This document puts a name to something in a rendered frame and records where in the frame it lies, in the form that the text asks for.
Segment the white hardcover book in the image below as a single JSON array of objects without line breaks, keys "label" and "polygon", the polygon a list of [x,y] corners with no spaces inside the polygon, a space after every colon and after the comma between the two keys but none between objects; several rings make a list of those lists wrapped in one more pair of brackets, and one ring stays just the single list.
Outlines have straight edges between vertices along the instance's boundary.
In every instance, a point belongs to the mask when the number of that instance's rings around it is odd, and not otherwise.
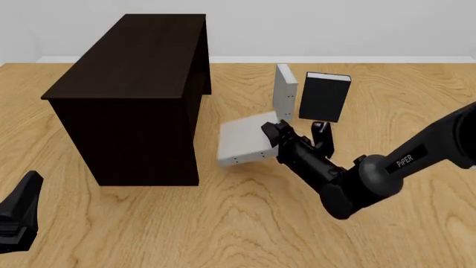
[{"label": "white hardcover book", "polygon": [[276,64],[272,104],[279,119],[293,119],[297,89],[298,81],[288,64]]},{"label": "white hardcover book", "polygon": [[224,167],[276,157],[278,147],[271,147],[261,129],[267,122],[278,122],[274,111],[222,124],[217,153],[219,165]]}]

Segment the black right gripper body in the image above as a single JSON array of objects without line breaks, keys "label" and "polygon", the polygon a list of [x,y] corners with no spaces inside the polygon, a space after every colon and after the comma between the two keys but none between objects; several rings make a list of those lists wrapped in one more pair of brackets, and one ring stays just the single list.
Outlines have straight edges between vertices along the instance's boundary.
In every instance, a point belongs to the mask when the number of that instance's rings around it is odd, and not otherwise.
[{"label": "black right gripper body", "polygon": [[285,120],[275,124],[278,131],[278,153],[307,153],[312,151],[312,142],[305,135],[298,135],[295,129]]}]

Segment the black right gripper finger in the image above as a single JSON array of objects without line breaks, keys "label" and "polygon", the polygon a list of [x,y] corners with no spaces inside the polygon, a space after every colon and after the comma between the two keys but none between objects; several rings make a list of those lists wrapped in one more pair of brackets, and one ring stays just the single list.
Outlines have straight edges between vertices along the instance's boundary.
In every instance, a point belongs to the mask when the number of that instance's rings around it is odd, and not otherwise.
[{"label": "black right gripper finger", "polygon": [[280,143],[280,131],[276,127],[276,124],[265,122],[261,126],[261,130],[268,138],[271,147],[276,147]]}]

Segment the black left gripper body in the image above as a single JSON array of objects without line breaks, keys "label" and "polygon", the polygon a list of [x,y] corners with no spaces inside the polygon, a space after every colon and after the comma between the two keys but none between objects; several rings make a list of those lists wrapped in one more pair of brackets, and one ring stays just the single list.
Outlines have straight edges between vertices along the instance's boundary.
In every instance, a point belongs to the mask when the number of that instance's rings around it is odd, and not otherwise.
[{"label": "black left gripper body", "polygon": [[0,254],[28,252],[37,236],[38,220],[25,223],[0,220]]}]

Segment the dark brown wooden cabinet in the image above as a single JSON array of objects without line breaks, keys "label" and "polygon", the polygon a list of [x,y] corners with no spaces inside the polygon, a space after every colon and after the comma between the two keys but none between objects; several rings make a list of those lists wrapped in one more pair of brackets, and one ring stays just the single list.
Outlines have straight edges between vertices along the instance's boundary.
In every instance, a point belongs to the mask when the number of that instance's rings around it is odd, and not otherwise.
[{"label": "dark brown wooden cabinet", "polygon": [[123,15],[42,96],[101,186],[196,186],[206,16]]}]

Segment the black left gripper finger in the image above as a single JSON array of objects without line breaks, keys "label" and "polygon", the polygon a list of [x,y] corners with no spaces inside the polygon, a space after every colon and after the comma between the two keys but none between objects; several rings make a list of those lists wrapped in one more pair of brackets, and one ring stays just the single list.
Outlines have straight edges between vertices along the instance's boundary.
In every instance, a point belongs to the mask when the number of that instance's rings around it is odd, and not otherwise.
[{"label": "black left gripper finger", "polygon": [[0,202],[0,223],[37,223],[37,207],[43,178],[28,171],[13,191]]}]

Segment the black hardcover book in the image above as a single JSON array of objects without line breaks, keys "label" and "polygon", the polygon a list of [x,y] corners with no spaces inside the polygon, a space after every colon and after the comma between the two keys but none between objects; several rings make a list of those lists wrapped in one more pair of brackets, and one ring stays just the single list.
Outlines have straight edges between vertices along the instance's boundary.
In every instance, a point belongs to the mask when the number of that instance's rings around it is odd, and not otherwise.
[{"label": "black hardcover book", "polygon": [[306,120],[338,122],[350,85],[349,75],[308,71],[298,117]]}]

